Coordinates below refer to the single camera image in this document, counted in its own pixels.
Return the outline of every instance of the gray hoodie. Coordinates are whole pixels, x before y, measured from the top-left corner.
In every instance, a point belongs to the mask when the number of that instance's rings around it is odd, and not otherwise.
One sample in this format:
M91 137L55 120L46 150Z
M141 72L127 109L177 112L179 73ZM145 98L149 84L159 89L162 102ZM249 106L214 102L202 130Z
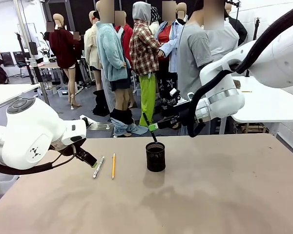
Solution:
M134 20L151 20L151 4L144 1L135 2L132 6L132 18Z

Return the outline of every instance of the plaid shirt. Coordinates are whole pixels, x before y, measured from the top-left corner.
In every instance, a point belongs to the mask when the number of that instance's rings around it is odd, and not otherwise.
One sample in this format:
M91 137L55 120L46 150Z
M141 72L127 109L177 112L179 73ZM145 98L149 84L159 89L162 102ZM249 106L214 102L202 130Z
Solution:
M129 53L132 69L137 75L143 76L159 70L157 52L160 47L161 44L154 39L148 22L136 19L130 39Z

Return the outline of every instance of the yellow pencil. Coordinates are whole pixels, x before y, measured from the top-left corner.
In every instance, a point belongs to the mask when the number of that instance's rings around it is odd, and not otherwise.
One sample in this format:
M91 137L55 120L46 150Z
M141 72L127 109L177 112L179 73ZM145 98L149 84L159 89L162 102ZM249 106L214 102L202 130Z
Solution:
M115 153L113 154L112 179L114 179L114 176L115 176Z

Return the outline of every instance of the dark red coat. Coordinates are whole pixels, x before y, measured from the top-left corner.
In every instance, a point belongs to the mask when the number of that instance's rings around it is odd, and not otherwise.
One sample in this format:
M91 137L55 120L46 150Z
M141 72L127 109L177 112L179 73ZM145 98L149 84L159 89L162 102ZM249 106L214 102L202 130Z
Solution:
M118 32L120 28L121 28L120 26L116 26L115 27L116 32ZM132 34L133 34L133 29L129 26L129 24L126 24L124 26L123 48L125 51L125 56L129 60L131 67L132 67L132 63L131 63L131 59L129 55L129 43L130 43Z
M58 66L67 69L73 66L81 54L79 41L74 40L73 34L60 28L49 36L50 48L57 57Z

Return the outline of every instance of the cup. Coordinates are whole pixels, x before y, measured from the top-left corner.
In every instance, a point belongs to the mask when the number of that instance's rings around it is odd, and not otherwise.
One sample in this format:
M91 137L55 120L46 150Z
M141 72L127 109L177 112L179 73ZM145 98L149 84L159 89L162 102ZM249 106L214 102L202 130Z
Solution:
M164 144L152 142L146 145L146 166L152 172L161 172L165 169Z

